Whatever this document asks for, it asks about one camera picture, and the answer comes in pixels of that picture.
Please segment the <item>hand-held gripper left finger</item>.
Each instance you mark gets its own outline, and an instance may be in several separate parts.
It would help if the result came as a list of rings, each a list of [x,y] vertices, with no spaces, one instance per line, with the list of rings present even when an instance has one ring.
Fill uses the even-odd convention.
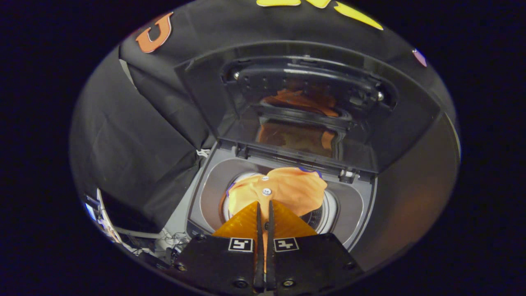
[[[240,210],[213,235],[197,235],[166,274],[209,294],[259,294],[265,290],[261,205]]]

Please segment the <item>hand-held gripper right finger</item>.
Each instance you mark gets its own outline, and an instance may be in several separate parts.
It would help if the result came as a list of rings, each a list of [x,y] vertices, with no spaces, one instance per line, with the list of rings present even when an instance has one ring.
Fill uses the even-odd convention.
[[[364,271],[332,233],[314,229],[284,205],[270,201],[265,288],[272,292],[334,292]]]

